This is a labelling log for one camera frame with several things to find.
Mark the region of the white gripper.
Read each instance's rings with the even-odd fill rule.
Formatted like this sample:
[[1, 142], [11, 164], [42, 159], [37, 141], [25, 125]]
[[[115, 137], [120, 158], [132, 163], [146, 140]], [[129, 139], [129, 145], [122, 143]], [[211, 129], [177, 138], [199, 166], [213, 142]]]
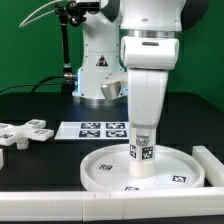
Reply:
[[[128, 118], [138, 134], [157, 128], [163, 106], [168, 72], [164, 70], [128, 70]], [[149, 144], [148, 136], [136, 137], [138, 146]]]

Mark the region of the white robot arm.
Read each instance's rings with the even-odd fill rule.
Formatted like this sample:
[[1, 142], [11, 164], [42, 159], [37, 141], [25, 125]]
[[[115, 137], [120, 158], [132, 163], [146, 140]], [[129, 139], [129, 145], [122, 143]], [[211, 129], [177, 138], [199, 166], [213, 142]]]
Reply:
[[75, 0], [83, 23], [78, 95], [128, 99], [129, 144], [156, 144], [168, 74], [178, 60], [175, 34], [195, 26], [209, 0]]

